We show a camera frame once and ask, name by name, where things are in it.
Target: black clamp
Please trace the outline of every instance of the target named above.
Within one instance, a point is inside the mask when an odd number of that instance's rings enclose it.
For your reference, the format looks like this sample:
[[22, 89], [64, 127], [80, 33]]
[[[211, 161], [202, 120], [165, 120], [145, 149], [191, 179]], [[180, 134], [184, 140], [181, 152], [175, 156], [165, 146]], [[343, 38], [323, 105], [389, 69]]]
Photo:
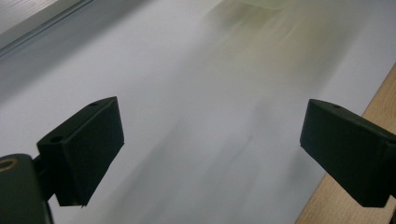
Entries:
[[396, 195], [396, 136], [339, 105], [310, 100], [301, 146], [364, 207]]
[[47, 200], [87, 205], [124, 144], [117, 97], [89, 104], [38, 143], [0, 158], [0, 223], [53, 223]]

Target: white surface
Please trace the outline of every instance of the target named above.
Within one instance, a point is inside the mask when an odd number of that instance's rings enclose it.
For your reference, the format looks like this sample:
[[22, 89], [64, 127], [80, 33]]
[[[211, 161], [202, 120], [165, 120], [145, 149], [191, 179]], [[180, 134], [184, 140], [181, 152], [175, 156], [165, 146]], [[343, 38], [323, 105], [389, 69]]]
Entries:
[[126, 144], [57, 224], [292, 223], [323, 175], [308, 99], [361, 114], [396, 60], [394, 1], [294, 3], [94, 1], [0, 58], [2, 154], [117, 95]]
[[253, 6], [269, 9], [281, 9], [291, 0], [239, 0], [239, 2], [249, 3]]

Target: wooden surface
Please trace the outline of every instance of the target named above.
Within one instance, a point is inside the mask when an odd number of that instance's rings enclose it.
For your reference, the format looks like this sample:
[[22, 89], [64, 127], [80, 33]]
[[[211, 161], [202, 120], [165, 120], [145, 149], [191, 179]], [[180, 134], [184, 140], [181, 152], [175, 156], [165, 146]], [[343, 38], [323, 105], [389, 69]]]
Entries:
[[[363, 113], [365, 119], [396, 133], [396, 64]], [[396, 200], [385, 208], [363, 208], [335, 180], [325, 175], [296, 223], [382, 223], [389, 224]]]

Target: wooden table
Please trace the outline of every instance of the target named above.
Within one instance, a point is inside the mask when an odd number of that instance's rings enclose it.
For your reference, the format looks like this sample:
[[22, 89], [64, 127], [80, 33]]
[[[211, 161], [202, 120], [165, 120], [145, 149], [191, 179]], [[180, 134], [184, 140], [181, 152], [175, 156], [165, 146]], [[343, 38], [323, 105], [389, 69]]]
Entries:
[[[365, 119], [396, 133], [396, 64], [363, 113]], [[383, 223], [388, 224], [396, 200], [385, 208], [363, 208], [329, 175], [321, 180], [296, 223]]]

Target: screw hole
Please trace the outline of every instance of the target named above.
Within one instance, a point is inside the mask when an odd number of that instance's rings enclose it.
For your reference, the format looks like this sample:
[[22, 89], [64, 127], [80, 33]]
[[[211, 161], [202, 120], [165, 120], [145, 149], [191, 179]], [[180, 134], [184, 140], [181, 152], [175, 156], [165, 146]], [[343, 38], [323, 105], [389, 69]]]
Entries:
[[0, 172], [6, 171], [14, 167], [18, 163], [18, 159], [11, 158], [0, 161]]
[[62, 136], [56, 136], [50, 139], [51, 143], [58, 143], [64, 139]]

